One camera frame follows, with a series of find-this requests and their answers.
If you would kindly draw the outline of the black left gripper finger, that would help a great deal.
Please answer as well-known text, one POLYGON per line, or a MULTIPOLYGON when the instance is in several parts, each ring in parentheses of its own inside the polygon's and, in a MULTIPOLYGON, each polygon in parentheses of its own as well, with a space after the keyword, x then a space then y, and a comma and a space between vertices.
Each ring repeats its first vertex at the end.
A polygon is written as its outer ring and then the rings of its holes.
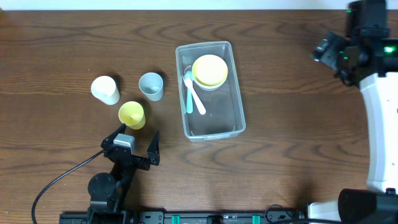
POLYGON ((108 148, 113 142, 114 139, 118 136, 118 134, 124 134, 126 130, 126 125, 123 123, 120 127, 115 130, 115 132, 111 133, 108 137, 104 138, 101 143, 101 148, 106 149, 108 148))
POLYGON ((147 154, 148 154, 148 159, 150 160, 150 164, 155 166, 159 165, 160 163, 159 138, 160 138, 160 133, 159 131, 157 131, 147 149, 147 154))

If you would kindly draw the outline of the mint green plastic spoon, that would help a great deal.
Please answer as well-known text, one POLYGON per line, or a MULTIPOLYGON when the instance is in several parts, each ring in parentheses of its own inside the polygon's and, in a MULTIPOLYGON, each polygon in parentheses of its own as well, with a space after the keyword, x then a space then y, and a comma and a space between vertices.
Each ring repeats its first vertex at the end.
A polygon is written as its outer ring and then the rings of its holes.
MULTIPOLYGON (((193 75, 190 70, 186 71, 185 74, 193 80, 193 75)), ((193 113, 193 98, 192 93, 189 88, 187 88, 187 97, 186 97, 186 111, 188 114, 193 113)))

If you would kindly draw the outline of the white plastic fork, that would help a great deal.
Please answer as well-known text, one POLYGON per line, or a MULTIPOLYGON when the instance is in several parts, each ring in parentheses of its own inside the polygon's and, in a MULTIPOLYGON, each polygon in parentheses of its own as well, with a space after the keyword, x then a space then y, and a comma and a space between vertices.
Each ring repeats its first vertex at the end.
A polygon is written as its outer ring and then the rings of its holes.
POLYGON ((185 86, 191 91, 191 94, 193 96, 193 100, 194 100, 194 102, 195 102, 195 104, 197 106, 197 109, 198 109, 199 113, 201 115, 204 115, 204 114, 206 114, 206 109, 205 109, 203 103, 201 102, 200 98, 198 97, 198 95, 197 95, 197 93, 196 93, 196 91, 195 91, 195 89, 193 87, 193 81, 191 79, 191 76, 192 76, 191 71, 186 72, 183 75, 183 82, 184 82, 185 86))

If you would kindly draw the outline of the white plastic bowl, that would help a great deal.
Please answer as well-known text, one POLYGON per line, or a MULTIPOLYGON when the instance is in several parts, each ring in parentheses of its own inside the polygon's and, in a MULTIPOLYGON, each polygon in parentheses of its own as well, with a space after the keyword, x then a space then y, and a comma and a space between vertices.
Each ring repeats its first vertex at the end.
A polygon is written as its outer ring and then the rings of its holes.
POLYGON ((205 91, 214 91, 217 90, 218 88, 220 88, 224 83, 225 80, 217 85, 213 85, 213 86, 206 86, 204 84, 201 84, 199 81, 197 81, 196 79, 193 79, 193 81, 202 89, 205 91))

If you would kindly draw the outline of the yellow plastic bowl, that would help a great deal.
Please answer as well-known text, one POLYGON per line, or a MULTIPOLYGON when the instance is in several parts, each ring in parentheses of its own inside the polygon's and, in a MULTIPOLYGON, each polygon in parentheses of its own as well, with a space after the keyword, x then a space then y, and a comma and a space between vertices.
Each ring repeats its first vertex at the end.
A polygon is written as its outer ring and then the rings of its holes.
POLYGON ((216 55, 203 55, 192 66, 193 79, 206 86, 217 85, 228 77, 226 62, 216 55))

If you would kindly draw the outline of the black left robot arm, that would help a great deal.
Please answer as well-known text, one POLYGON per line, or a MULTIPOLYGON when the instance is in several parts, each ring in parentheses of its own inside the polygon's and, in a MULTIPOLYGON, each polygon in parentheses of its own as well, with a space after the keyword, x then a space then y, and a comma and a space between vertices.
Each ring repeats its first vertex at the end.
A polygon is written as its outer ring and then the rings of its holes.
POLYGON ((147 148, 147 157, 141 157, 134 155, 135 139, 125 130, 122 124, 101 143, 104 157, 114 165, 110 172, 96 174, 89 181, 88 223, 129 223, 131 212, 124 209, 124 202, 136 170, 149 170, 160 163, 159 132, 147 148))

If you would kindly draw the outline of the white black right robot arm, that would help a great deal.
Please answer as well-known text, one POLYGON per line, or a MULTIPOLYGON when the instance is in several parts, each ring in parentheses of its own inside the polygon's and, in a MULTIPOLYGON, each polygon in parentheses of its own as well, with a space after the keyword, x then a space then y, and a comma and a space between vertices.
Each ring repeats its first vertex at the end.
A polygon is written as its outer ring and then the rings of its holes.
POLYGON ((312 57, 363 96, 369 137, 365 190, 307 207, 304 223, 397 223, 397 39, 389 37, 385 0, 349 3, 345 36, 327 33, 312 57))

